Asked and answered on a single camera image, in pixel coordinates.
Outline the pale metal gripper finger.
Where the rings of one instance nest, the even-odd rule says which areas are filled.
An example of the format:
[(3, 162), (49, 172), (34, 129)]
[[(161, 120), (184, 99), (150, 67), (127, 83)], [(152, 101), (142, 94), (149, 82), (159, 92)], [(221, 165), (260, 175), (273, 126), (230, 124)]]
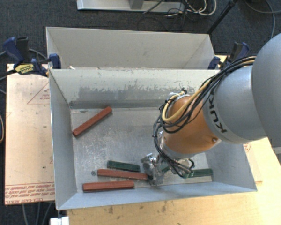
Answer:
[(159, 186), (163, 183), (164, 173), (163, 172), (153, 172), (149, 176), (149, 183), (151, 186)]
[(140, 159), (144, 172), (147, 175), (153, 175), (155, 169), (155, 157), (152, 153), (147, 154), (145, 157)]

